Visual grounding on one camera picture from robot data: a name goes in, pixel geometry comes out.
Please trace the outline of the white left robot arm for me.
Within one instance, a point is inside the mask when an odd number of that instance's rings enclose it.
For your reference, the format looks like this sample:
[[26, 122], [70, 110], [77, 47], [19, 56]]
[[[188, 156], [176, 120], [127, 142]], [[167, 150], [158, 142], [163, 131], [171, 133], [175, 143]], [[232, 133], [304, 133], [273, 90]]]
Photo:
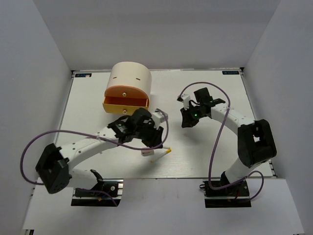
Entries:
[[134, 139], [141, 140], [148, 150], [162, 148], [163, 127], [168, 115], [157, 109], [144, 108], [132, 115], [119, 117], [94, 135], [83, 134], [82, 140], [57, 147], [47, 145], [35, 167], [47, 192], [55, 194], [66, 188], [74, 177], [73, 169], [83, 161], [108, 149], [125, 147]]

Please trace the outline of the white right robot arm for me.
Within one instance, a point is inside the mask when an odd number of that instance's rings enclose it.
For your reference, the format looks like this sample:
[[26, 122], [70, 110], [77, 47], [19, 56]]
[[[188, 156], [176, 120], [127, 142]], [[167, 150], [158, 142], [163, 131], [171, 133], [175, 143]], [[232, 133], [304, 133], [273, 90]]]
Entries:
[[254, 120], [236, 112], [229, 100], [214, 99], [207, 88], [195, 91], [194, 95], [196, 101], [184, 93], [177, 97], [183, 103], [180, 110], [183, 128], [194, 127], [205, 117], [220, 122], [221, 128], [227, 127], [237, 136], [238, 158], [221, 174], [220, 186], [213, 186], [208, 177], [210, 189], [233, 195], [240, 183], [257, 173], [258, 166], [277, 155], [270, 124], [265, 119]]

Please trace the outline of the yellow drawer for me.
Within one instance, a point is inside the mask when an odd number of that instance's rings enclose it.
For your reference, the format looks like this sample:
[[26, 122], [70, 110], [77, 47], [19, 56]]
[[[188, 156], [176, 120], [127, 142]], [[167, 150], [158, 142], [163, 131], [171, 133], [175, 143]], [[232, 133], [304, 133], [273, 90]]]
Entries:
[[123, 111], [127, 110], [124, 115], [132, 115], [135, 110], [144, 108], [148, 110], [149, 100], [140, 98], [124, 98], [124, 97], [108, 97], [106, 96], [103, 101], [103, 108], [106, 113], [110, 114], [124, 114]]

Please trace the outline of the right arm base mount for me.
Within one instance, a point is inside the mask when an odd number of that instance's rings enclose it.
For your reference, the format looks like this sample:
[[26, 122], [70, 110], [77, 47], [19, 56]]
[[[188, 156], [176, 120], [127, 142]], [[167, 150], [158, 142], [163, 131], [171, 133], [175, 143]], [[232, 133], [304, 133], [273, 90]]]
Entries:
[[206, 208], [250, 208], [250, 194], [247, 182], [238, 186], [221, 190], [213, 190], [209, 187], [208, 181], [203, 181], [199, 186], [204, 192]]

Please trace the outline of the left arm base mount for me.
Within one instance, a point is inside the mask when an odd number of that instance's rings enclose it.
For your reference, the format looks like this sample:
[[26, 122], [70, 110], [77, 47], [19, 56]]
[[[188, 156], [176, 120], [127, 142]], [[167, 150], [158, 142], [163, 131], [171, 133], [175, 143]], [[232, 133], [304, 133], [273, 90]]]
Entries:
[[71, 206], [117, 207], [123, 193], [123, 180], [103, 180], [92, 189], [74, 189]]

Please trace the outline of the orange top drawer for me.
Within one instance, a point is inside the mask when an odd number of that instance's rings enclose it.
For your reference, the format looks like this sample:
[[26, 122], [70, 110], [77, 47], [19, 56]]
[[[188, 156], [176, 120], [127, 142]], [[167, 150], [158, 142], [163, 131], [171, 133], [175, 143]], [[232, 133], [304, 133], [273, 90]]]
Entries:
[[106, 89], [105, 96], [148, 99], [148, 95], [137, 87], [132, 86], [111, 86]]

